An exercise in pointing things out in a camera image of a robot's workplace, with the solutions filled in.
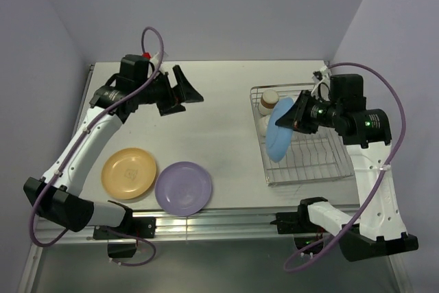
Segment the blue plastic plate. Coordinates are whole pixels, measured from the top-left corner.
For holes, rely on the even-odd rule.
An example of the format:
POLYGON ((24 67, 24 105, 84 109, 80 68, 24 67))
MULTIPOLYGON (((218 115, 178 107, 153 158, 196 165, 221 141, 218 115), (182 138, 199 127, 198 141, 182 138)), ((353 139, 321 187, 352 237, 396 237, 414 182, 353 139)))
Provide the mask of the blue plastic plate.
POLYGON ((294 105, 294 101, 290 97, 280 99, 274 107, 267 125, 265 134, 265 151, 269 159, 275 163, 280 162, 289 149, 293 130, 276 125, 276 121, 280 119, 294 105))

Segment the flower patterned small dish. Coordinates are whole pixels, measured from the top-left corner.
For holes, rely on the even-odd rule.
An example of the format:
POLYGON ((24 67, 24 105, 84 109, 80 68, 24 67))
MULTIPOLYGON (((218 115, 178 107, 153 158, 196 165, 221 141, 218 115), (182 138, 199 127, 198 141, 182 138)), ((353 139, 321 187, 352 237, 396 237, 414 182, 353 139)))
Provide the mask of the flower patterned small dish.
POLYGON ((267 115, 260 118, 258 122, 259 133, 262 137, 265 137, 267 134, 269 120, 270 120, 270 116, 267 115))

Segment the brown white ceramic cup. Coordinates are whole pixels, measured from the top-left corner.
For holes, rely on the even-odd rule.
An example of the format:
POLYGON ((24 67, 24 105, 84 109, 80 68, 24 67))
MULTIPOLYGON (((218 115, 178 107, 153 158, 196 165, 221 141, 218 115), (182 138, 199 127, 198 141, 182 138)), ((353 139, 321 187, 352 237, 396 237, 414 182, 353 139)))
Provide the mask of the brown white ceramic cup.
POLYGON ((278 93, 275 90, 265 90, 259 100, 258 111, 263 116, 270 115, 279 101, 278 93))

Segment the orange plastic plate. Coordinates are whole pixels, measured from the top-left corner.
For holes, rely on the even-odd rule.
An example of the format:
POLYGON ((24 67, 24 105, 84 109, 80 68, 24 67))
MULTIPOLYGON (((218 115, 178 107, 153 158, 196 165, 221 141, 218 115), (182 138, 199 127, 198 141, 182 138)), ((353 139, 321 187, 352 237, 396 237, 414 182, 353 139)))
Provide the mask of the orange plastic plate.
POLYGON ((108 158, 101 172, 106 193, 118 200, 131 200, 150 190, 157 176, 155 158, 140 148, 122 149, 108 158))

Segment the purple plastic plate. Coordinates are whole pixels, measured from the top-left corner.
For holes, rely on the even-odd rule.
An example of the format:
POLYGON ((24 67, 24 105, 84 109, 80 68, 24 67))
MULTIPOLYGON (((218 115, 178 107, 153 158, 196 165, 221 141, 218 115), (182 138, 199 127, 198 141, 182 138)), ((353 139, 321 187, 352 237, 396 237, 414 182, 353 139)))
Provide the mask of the purple plastic plate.
POLYGON ((166 167, 159 174, 154 188, 161 209, 179 217, 202 210, 211 199, 212 192, 210 174, 200 165, 188 161, 166 167))

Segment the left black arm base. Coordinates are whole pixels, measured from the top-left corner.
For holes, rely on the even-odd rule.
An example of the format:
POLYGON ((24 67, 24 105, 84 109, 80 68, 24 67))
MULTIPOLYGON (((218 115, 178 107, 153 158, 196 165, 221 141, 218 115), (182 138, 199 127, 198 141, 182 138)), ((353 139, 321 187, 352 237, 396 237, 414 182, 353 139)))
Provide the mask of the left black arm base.
POLYGON ((155 217, 134 217, 117 228, 104 226, 95 227, 92 238, 96 241, 107 241, 107 255, 111 261, 121 265, 135 266, 135 263, 128 263, 127 260, 140 252, 142 245, 148 245, 152 254, 140 264, 151 262, 156 256, 156 247, 149 239, 154 238, 156 231, 155 217))

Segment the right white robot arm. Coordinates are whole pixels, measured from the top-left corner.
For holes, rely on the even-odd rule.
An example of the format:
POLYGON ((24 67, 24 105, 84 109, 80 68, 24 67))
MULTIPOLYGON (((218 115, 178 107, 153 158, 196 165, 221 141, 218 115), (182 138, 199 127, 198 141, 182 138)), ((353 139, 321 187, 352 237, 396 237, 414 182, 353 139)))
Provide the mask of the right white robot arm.
POLYGON ((388 116, 381 109, 367 109, 364 80, 358 74, 329 79, 329 98, 301 91, 296 100, 280 101, 272 111, 267 133, 268 146, 280 161, 295 132, 315 134, 318 128, 333 129, 342 139, 353 164, 360 208, 349 216, 326 198, 300 201, 298 226, 304 231, 322 228, 339 244, 347 261, 394 255, 418 249, 418 239, 407 232, 394 190, 390 162, 399 148, 392 145, 388 116))

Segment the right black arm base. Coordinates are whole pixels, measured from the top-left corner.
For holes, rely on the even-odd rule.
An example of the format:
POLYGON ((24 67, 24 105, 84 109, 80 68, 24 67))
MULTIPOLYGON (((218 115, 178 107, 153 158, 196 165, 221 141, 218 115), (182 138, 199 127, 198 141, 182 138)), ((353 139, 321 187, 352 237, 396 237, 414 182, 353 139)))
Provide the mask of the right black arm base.
POLYGON ((323 233, 325 233, 325 230, 320 226, 311 223, 309 212, 307 210, 309 205, 317 202, 327 202, 327 199, 323 197, 313 197, 301 200, 297 211, 278 212, 275 214, 275 220, 271 221, 270 224, 276 225, 277 233, 279 235, 303 233, 316 234, 313 239, 307 241, 305 238, 295 238, 294 241, 298 250, 314 242, 318 242, 323 239, 323 233))

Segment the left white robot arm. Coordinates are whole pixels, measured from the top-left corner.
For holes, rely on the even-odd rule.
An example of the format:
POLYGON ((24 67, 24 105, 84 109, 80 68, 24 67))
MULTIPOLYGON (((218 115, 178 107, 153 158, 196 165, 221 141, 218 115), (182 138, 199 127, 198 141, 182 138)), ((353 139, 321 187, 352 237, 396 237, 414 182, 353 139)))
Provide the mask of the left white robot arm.
POLYGON ((116 202, 92 202, 80 194, 106 144, 139 106, 154 104, 165 116, 185 111, 186 103, 203 102, 182 69, 175 65, 172 71, 175 86, 158 59, 138 55, 122 58, 118 72, 95 91, 82 125, 64 152, 41 178, 28 178, 24 184, 33 217, 73 232, 87 226, 108 226, 117 237, 131 234, 131 208, 116 202))

